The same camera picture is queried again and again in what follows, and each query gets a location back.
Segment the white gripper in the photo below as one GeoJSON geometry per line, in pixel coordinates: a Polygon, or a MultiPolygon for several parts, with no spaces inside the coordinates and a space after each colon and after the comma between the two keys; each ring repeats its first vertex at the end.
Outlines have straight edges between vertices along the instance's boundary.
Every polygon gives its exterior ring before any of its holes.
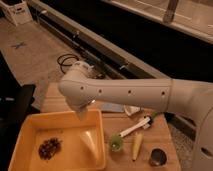
{"type": "Polygon", "coordinates": [[[88,107],[91,106],[93,103],[94,103],[94,100],[89,101],[89,102],[84,103],[84,104],[74,105],[73,110],[76,112],[76,116],[80,120],[82,120],[88,112],[88,107]]]}

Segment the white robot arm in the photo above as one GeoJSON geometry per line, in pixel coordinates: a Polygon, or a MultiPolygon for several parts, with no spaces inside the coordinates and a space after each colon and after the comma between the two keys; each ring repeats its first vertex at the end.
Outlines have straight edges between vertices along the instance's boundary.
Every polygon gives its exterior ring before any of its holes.
{"type": "Polygon", "coordinates": [[[187,117],[196,125],[190,171],[213,171],[213,83],[181,79],[92,77],[92,67],[75,62],[58,84],[70,108],[79,114],[93,100],[138,106],[187,117]]]}

